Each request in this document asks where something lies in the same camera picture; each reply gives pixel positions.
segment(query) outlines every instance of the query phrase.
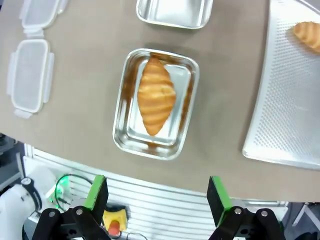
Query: bread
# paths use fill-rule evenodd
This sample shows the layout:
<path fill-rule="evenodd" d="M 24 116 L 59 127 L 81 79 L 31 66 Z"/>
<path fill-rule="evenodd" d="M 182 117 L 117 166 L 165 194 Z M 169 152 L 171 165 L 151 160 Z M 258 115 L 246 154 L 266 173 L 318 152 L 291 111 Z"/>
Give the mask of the bread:
<path fill-rule="evenodd" d="M 294 35 L 315 52 L 320 53 L 320 24 L 312 21 L 299 22 L 293 27 Z"/>
<path fill-rule="evenodd" d="M 145 129 L 149 135 L 155 136 L 170 116 L 176 102 L 170 75 L 155 57 L 149 59 L 142 72 L 137 100 Z"/>

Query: red button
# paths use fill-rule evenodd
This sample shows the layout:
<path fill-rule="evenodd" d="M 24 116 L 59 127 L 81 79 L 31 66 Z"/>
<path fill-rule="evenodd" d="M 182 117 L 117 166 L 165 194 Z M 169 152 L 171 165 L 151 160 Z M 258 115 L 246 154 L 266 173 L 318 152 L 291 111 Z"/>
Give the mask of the red button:
<path fill-rule="evenodd" d="M 109 225 L 108 232 L 112 236 L 118 236 L 120 233 L 120 223 L 118 221 L 113 220 Z"/>

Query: croissant in metal container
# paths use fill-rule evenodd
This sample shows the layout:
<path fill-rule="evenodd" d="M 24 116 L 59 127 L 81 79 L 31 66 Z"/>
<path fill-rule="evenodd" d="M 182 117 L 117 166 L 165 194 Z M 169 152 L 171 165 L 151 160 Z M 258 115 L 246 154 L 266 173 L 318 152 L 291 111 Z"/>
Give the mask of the croissant in metal container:
<path fill-rule="evenodd" d="M 320 53 L 320 24 L 312 21 L 299 22 L 293 27 L 294 35 L 315 52 Z"/>
<path fill-rule="evenodd" d="M 149 59 L 142 72 L 137 100 L 145 129 L 149 135 L 155 136 L 170 116 L 176 102 L 170 75 L 155 57 Z"/>

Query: pastry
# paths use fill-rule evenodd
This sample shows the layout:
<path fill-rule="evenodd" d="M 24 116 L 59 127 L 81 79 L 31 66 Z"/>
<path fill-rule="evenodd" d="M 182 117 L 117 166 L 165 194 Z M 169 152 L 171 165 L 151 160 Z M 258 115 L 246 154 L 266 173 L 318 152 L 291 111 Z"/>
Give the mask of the pastry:
<path fill-rule="evenodd" d="M 149 135 L 155 136 L 165 124 L 176 102 L 170 75 L 155 57 L 149 59 L 142 72 L 137 100 L 145 129 Z"/>
<path fill-rule="evenodd" d="M 320 24 L 312 21 L 299 22 L 293 27 L 294 35 L 315 52 L 320 53 Z"/>

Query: metal container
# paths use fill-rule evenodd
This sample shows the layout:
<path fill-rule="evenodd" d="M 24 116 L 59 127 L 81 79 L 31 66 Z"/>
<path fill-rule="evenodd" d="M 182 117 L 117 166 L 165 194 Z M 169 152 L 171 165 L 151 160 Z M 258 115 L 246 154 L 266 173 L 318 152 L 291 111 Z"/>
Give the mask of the metal container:
<path fill-rule="evenodd" d="M 184 29 L 200 29 L 209 21 L 214 0 L 138 0 L 142 21 Z"/>
<path fill-rule="evenodd" d="M 142 72 L 151 56 L 165 65 L 176 92 L 171 115 L 156 136 L 147 133 L 137 101 Z M 126 152 L 145 157 L 176 158 L 185 142 L 199 75 L 198 64 L 189 57 L 145 48 L 130 52 L 123 67 L 114 117 L 115 144 Z"/>

